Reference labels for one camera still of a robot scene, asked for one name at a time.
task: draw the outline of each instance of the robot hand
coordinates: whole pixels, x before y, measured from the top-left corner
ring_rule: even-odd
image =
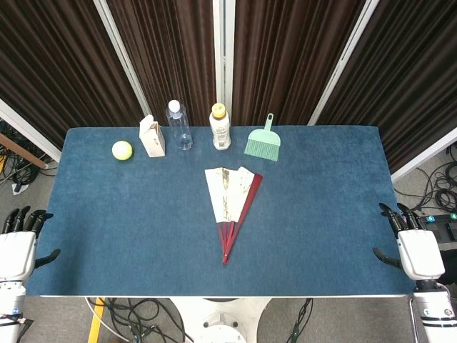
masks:
[[[0,342],[17,343],[30,327],[30,319],[22,318],[26,290],[25,281],[34,269],[54,261],[60,249],[35,260],[36,240],[44,222],[53,214],[39,209],[25,221],[30,206],[14,209],[0,232]],[[19,333],[19,325],[25,324]]]
[[[457,337],[457,317],[447,288],[436,282],[445,273],[438,243],[421,219],[403,204],[397,204],[403,217],[385,204],[379,204],[388,217],[397,241],[401,263],[373,249],[383,262],[401,267],[416,282],[414,299],[430,343],[451,343]]]

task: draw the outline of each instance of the yellow tennis ball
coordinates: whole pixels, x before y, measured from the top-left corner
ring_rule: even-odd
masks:
[[[130,143],[128,143],[127,141],[117,141],[113,144],[113,148],[111,149],[111,151],[113,152],[113,156],[120,161],[125,161],[126,159],[129,159],[134,152]]]

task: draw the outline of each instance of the brown curtain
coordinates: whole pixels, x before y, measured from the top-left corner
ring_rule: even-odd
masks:
[[[0,97],[55,145],[143,113],[92,0],[1,1]]]
[[[108,0],[152,114],[167,123],[168,102],[186,105],[193,125],[209,125],[216,102],[212,2]]]
[[[237,1],[233,123],[307,124],[364,2]]]
[[[457,2],[380,1],[318,124],[379,126],[392,172],[457,127]]]

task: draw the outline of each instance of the blue felt surface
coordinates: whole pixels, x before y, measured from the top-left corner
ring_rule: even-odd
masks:
[[[166,156],[146,155],[138,128],[80,128],[67,134],[49,203],[55,214],[29,294],[300,296],[406,294],[413,284],[371,248],[398,256],[379,202],[395,206],[378,130],[370,126],[277,126],[279,162],[243,154],[252,127],[231,129],[217,151],[208,127],[191,128],[178,150],[163,128]],[[120,139],[128,161],[111,155]],[[227,266],[204,169],[244,166],[261,187]]]

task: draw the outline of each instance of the metal frame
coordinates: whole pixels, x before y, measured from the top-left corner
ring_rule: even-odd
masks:
[[[432,144],[429,148],[422,151],[419,155],[414,157],[410,162],[402,166],[399,170],[391,175],[392,182],[397,182],[401,177],[404,177],[411,170],[416,168],[418,165],[431,159],[441,150],[457,141],[457,128],[449,132],[447,135],[439,139],[436,143]]]
[[[106,0],[94,0],[94,4],[97,8],[97,11],[99,12],[106,32],[108,32],[111,43],[114,46],[114,50],[116,50],[117,57],[119,58],[127,78],[129,79],[130,85],[134,90],[136,98],[140,103],[144,116],[152,114],[146,97],[144,96],[143,89],[139,83],[138,77],[136,76],[134,66],[130,61],[129,54],[127,54],[126,47],[124,46],[121,35],[117,29],[116,22],[114,21],[113,15],[111,14]]]
[[[23,134],[29,141],[43,150],[54,161],[57,163],[60,162],[61,151],[1,99],[0,118]]]
[[[213,0],[214,69],[216,100],[226,105],[231,118],[236,0]]]
[[[346,67],[349,58],[358,43],[363,31],[366,28],[368,21],[371,18],[376,6],[378,6],[379,0],[366,0],[365,5],[362,8],[362,12],[357,19],[356,25],[354,26],[351,35],[349,36],[348,42],[344,47],[343,52],[336,64],[335,69],[331,75],[331,78],[328,80],[326,88],[323,90],[321,98],[319,99],[319,103],[317,103],[316,108],[314,109],[311,118],[309,119],[308,125],[315,125],[323,111],[323,108],[327,104],[328,98],[330,97],[331,93],[333,92],[338,80],[340,79],[341,74],[343,73],[344,68]]]

